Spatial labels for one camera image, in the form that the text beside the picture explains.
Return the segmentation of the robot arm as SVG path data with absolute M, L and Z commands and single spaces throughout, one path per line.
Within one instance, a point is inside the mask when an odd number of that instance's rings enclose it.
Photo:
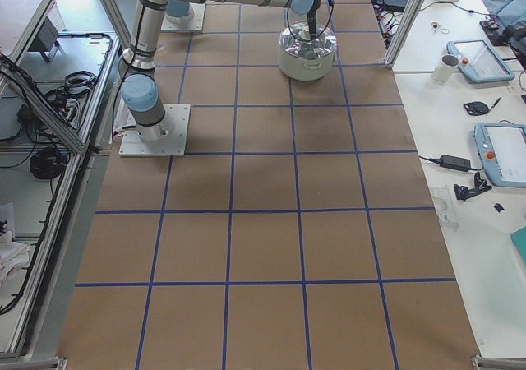
M 308 39 L 316 39 L 322 0 L 138 0 L 130 44 L 122 56 L 120 94 L 136 123 L 138 137 L 157 142 L 173 132 L 173 120 L 164 107 L 154 80 L 155 54 L 164 21 L 183 26 L 194 17 L 194 5 L 234 2 L 259 7 L 284 7 L 307 17 Z

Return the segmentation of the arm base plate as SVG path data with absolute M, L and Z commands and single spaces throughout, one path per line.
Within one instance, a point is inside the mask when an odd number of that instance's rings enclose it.
M 170 0 L 164 14 L 164 33 L 201 33 L 205 19 L 205 4 Z
M 165 104 L 164 119 L 152 126 L 136 125 L 123 102 L 118 110 L 118 134 L 121 135 L 121 157 L 184 156 L 190 120 L 189 104 Z

